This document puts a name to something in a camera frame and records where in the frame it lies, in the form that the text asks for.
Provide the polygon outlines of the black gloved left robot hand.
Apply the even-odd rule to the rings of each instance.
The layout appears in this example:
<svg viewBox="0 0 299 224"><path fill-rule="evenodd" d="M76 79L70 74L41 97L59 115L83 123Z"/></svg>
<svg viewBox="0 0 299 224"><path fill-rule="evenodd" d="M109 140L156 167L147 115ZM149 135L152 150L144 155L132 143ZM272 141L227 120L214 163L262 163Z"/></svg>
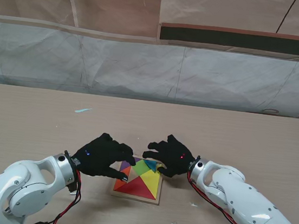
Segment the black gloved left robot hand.
<svg viewBox="0 0 299 224"><path fill-rule="evenodd" d="M88 176L106 176L128 181L128 176L111 167L114 162L128 162L135 166L133 150L124 143L114 140L109 134L103 133L86 144L72 155L77 169Z"/></svg>

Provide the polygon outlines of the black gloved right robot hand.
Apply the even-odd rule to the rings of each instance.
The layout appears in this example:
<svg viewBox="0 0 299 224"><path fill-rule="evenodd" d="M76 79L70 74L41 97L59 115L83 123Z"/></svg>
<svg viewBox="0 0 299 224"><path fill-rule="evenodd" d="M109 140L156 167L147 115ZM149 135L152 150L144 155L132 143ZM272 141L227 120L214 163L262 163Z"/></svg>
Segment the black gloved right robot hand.
<svg viewBox="0 0 299 224"><path fill-rule="evenodd" d="M190 150L179 142L174 135L169 135L167 141L150 142L147 148L149 150L145 151L142 157L162 163L162 166L157 170L167 177L187 173L190 164L196 160Z"/></svg>

